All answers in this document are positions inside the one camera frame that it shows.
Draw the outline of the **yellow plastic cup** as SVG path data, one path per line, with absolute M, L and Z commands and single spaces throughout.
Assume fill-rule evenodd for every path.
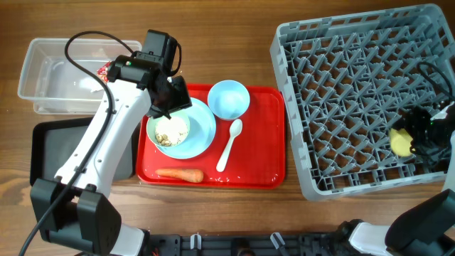
M 413 138 L 405 129 L 391 129 L 389 132 L 390 148 L 394 154 L 400 157 L 411 156 Z

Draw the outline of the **red snack wrapper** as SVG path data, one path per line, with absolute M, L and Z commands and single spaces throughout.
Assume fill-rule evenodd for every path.
M 100 80 L 102 80 L 105 84 L 108 82 L 107 74 L 110 67 L 110 62 L 104 64 L 100 69 L 97 70 L 97 76 Z

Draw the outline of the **white napkin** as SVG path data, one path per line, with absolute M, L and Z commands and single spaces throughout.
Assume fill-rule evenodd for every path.
M 80 81 L 80 87 L 85 90 L 89 90 L 90 93 L 96 93 L 99 91 L 103 91 L 102 86 L 92 78 L 84 78 Z

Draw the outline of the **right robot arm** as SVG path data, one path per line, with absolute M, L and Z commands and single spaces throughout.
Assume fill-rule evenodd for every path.
M 409 111 L 389 132 L 392 152 L 401 157 L 432 159 L 450 149 L 443 189 L 399 216 L 392 225 L 358 222 L 348 247 L 359 255 L 453 255 L 454 240 L 454 102 L 435 115 L 421 107 Z

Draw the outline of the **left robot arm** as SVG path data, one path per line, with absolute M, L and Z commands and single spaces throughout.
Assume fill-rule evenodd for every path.
M 143 117 L 170 117 L 191 106 L 178 74 L 181 45 L 150 30 L 144 47 L 118 56 L 100 80 L 102 102 L 80 143 L 51 180 L 37 179 L 33 235 L 87 255 L 152 255 L 147 230 L 133 228 L 109 202 L 119 160 Z

